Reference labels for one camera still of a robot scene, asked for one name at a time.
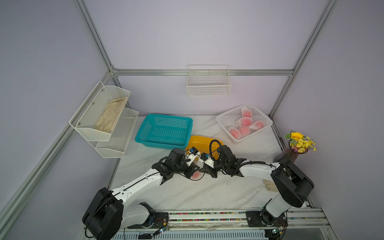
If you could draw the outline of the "netted red apple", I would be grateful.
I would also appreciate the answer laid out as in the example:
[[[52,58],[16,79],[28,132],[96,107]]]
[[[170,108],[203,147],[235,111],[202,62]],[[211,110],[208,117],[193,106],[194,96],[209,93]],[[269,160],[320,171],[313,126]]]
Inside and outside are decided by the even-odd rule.
[[[203,176],[203,174],[199,171],[196,171],[192,176],[191,176],[191,180],[193,181],[198,181],[201,179],[201,177]]]
[[[232,135],[232,137],[236,140],[240,140],[242,138],[242,133],[234,127],[229,127],[228,132]]]

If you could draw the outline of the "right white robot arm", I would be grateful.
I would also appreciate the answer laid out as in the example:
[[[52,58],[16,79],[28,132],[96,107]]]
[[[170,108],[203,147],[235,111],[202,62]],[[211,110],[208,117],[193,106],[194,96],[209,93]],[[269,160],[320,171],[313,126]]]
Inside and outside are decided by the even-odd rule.
[[[219,171],[230,177],[258,178],[272,182],[277,195],[270,199],[258,211],[256,226],[272,226],[282,219],[284,213],[291,208],[300,208],[314,189],[314,183],[292,161],[283,159],[277,163],[265,163],[237,158],[226,146],[216,150],[218,158],[213,153],[200,154],[203,168],[200,172],[216,178]]]

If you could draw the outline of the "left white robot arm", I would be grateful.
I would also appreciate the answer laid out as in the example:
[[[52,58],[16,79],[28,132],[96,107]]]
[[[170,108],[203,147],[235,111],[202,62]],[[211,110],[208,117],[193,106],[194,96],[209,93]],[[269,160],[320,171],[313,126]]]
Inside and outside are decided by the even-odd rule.
[[[121,228],[150,229],[156,222],[156,211],[146,202],[133,206],[140,196],[159,187],[175,174],[190,178],[199,170],[194,164],[200,155],[196,148],[171,150],[167,157],[152,165],[145,174],[113,190],[100,189],[82,218],[85,236],[97,240],[110,240]]]

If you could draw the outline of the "yellow plastic tub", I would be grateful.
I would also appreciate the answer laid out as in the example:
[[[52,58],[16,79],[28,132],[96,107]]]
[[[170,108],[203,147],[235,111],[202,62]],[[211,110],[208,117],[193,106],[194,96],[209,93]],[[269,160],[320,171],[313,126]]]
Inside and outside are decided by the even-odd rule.
[[[191,136],[190,141],[186,147],[186,151],[191,149],[192,147],[196,148],[200,153],[210,153],[210,143],[213,139],[203,136]],[[211,146],[212,154],[216,160],[219,159],[219,154],[217,153],[217,149],[219,144],[214,142]]]

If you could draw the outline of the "teal plastic perforated basket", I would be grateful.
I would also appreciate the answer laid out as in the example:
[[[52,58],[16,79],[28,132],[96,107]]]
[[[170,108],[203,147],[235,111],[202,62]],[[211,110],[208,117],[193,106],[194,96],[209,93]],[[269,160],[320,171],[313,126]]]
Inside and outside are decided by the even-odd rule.
[[[172,150],[187,147],[193,119],[169,115],[149,114],[143,120],[135,141],[150,148]]]

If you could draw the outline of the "netted apple left back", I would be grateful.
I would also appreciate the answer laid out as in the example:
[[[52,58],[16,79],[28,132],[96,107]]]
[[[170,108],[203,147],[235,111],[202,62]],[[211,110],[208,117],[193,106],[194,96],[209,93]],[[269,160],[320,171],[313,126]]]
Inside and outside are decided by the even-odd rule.
[[[239,131],[241,133],[241,138],[245,138],[247,136],[249,136],[251,134],[251,129],[249,128],[249,126],[240,126],[239,127]]]

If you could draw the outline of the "white plastic perforated basket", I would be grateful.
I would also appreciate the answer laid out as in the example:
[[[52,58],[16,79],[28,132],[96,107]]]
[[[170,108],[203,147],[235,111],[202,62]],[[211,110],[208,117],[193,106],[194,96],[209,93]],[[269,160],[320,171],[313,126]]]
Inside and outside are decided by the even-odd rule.
[[[254,121],[261,120],[265,123],[265,127],[262,128],[259,131],[253,131],[251,130],[251,134],[245,138],[241,138],[240,140],[236,140],[232,137],[232,135],[228,132],[229,127],[234,127],[239,129],[240,126],[236,125],[236,121],[240,118],[242,118],[242,107],[247,107],[249,110],[252,111],[253,116],[252,119]],[[267,129],[268,127],[272,126],[273,121],[266,115],[264,114],[260,109],[258,109],[256,106],[252,104],[243,104],[241,106],[238,106],[234,109],[231,109],[229,111],[226,111],[216,117],[217,122],[219,125],[222,127],[222,129],[225,131],[225,133],[229,136],[230,140],[234,144],[238,144],[244,140],[249,139],[250,137],[255,136],[258,133],[261,133],[263,130]]]

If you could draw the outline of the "netted apple centre back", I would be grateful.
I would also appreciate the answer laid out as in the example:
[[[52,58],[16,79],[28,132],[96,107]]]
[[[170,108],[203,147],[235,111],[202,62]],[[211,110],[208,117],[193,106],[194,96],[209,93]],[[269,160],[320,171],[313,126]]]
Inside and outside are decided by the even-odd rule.
[[[253,122],[254,120],[251,117],[242,117],[236,121],[236,125],[249,127]]]

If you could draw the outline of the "netted apple top back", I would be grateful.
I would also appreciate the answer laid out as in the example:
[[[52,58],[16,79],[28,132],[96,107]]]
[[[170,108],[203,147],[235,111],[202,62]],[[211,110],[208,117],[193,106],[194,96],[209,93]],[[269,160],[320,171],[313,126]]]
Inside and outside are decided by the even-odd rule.
[[[242,108],[241,108],[241,111],[242,111],[242,117],[252,118],[253,113],[252,113],[252,111],[249,110],[247,107],[242,107]]]

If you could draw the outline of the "dark glass vase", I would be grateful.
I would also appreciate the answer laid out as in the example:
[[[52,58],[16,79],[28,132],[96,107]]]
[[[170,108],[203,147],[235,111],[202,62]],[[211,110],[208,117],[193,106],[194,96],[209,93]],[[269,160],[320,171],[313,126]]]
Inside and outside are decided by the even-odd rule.
[[[299,155],[300,153],[294,151],[292,148],[287,148],[284,151],[282,151],[280,154],[275,156],[273,162],[279,163],[285,160],[295,162]]]

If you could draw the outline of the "yellow flower bouquet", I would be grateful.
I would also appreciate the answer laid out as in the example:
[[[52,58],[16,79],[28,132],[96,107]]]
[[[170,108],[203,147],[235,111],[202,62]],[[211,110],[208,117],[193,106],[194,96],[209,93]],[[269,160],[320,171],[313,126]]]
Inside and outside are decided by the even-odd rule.
[[[317,150],[316,143],[299,132],[291,131],[284,135],[284,138],[289,141],[289,146],[295,153],[304,154],[310,150],[314,152]]]

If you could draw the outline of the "beige cloth in shelf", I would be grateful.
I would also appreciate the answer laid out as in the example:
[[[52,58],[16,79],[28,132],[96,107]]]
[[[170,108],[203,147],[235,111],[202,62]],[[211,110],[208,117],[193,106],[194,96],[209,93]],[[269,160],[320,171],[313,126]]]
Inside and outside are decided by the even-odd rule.
[[[111,134],[123,111],[128,97],[112,99],[104,108],[102,115],[97,120],[94,129],[104,133]]]

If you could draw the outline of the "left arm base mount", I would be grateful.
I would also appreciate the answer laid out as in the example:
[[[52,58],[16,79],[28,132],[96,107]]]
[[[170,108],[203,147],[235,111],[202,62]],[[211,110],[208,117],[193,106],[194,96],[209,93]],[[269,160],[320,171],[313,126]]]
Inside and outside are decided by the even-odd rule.
[[[168,212],[157,212],[148,203],[142,202],[127,213],[127,229],[160,229],[169,223]]]

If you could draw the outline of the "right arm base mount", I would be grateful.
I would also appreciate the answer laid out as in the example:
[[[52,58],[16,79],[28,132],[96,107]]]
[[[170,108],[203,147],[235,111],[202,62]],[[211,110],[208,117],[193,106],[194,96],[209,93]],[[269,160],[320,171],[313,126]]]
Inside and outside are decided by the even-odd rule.
[[[274,217],[266,209],[247,211],[246,220],[250,228],[273,227],[272,233],[277,234],[287,230],[288,221],[286,213],[283,212],[278,217]]]

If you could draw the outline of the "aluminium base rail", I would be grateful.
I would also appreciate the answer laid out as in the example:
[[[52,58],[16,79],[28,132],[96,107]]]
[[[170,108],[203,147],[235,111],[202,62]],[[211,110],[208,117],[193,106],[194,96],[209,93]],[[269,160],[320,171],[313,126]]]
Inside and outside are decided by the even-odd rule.
[[[250,228],[247,211],[204,210],[162,211],[169,223],[160,229],[121,228],[110,240],[336,240],[322,209],[288,210],[285,232],[273,234],[273,227]]]

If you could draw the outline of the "aluminium frame structure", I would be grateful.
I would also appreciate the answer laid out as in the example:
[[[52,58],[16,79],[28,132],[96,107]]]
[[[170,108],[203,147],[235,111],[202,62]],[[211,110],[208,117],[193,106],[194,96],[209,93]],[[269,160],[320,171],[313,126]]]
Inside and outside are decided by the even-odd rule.
[[[295,66],[292,70],[268,70],[268,69],[233,69],[228,71],[223,70],[209,70],[209,69],[197,69],[193,70],[194,74],[200,76],[211,76],[211,75],[224,75],[224,76],[287,76],[288,79],[282,88],[273,108],[270,112],[270,117],[273,117],[283,99],[288,93],[289,88],[292,86],[296,79],[300,69],[302,68],[306,58],[312,50],[315,42],[317,41],[321,31],[330,16],[332,15],[338,1],[328,1],[322,11],[310,37],[308,38]],[[96,30],[96,26],[91,18],[90,12],[86,6],[85,1],[75,1],[75,6],[79,10],[80,16],[82,17],[87,30],[90,32],[95,45],[100,52],[102,59],[105,61],[108,68],[107,72],[102,78],[101,83],[106,84],[113,80],[116,85],[119,85],[118,76],[187,76],[189,73],[187,70],[132,70],[132,69],[114,69],[109,57],[107,56],[106,50],[102,44],[100,35]],[[15,195],[11,198],[10,202],[6,205],[5,209],[1,212],[1,238],[4,238],[8,231],[13,227],[17,218],[21,215],[26,205],[30,201],[32,195],[36,191],[37,187],[42,183],[46,175],[55,164],[59,153],[64,149],[66,143],[69,141],[71,135],[75,131],[72,124],[67,124],[64,130],[60,133],[58,138],[51,145],[49,150],[43,156],[41,161],[33,169],[31,174],[27,177]]]

